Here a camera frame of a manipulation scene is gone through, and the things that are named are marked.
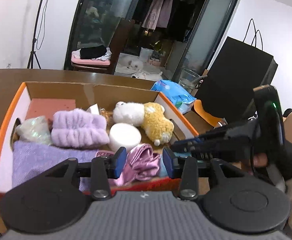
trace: white jar lid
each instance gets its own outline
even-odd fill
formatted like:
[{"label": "white jar lid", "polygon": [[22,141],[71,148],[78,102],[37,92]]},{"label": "white jar lid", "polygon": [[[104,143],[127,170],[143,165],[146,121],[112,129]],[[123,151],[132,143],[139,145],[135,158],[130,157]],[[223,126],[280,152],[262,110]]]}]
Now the white jar lid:
[{"label": "white jar lid", "polygon": [[139,130],[127,123],[116,123],[110,128],[109,147],[116,152],[120,147],[125,147],[127,153],[136,147],[142,139]]}]

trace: yellow and white plush toy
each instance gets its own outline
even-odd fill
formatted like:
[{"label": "yellow and white plush toy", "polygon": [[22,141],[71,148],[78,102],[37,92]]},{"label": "yellow and white plush toy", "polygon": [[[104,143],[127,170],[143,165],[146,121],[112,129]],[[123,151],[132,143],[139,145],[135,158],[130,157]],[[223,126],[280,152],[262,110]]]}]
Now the yellow and white plush toy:
[{"label": "yellow and white plush toy", "polygon": [[164,107],[158,103],[125,103],[118,102],[114,109],[113,119],[141,126],[155,146],[168,143],[174,130],[174,124],[164,116]]}]

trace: glass cup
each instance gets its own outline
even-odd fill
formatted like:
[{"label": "glass cup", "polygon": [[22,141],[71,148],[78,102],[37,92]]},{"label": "glass cup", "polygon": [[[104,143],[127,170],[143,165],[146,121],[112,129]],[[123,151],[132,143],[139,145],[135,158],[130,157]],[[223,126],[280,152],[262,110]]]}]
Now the glass cup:
[{"label": "glass cup", "polygon": [[188,93],[198,85],[200,75],[190,69],[183,68],[179,76],[178,84],[181,85]]}]

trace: wooden chair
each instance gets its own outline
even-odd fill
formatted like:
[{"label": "wooden chair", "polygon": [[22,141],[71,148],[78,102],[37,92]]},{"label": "wooden chair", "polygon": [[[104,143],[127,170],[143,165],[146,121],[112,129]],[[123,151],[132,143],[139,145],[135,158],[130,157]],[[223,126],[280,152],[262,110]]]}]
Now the wooden chair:
[{"label": "wooden chair", "polygon": [[103,73],[103,74],[114,74],[117,60],[120,52],[123,50],[125,43],[128,38],[128,34],[134,26],[134,20],[126,20],[125,18],[121,18],[114,35],[110,41],[110,65],[84,65],[84,64],[75,64],[71,63],[75,71],[86,71],[86,72],[94,72],[94,73]]}]

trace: black circular disc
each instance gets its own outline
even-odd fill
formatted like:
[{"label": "black circular disc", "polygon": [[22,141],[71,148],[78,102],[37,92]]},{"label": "black circular disc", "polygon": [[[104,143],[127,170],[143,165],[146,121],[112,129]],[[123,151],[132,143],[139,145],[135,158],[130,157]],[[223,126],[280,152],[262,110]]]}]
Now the black circular disc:
[{"label": "black circular disc", "polygon": [[12,229],[32,234],[50,233],[78,221],[87,208],[84,194],[69,183],[43,179],[20,185],[0,201],[0,214]]},{"label": "black circular disc", "polygon": [[226,179],[204,196],[202,205],[213,223],[242,234],[278,229],[290,212],[283,192],[254,177]]}]

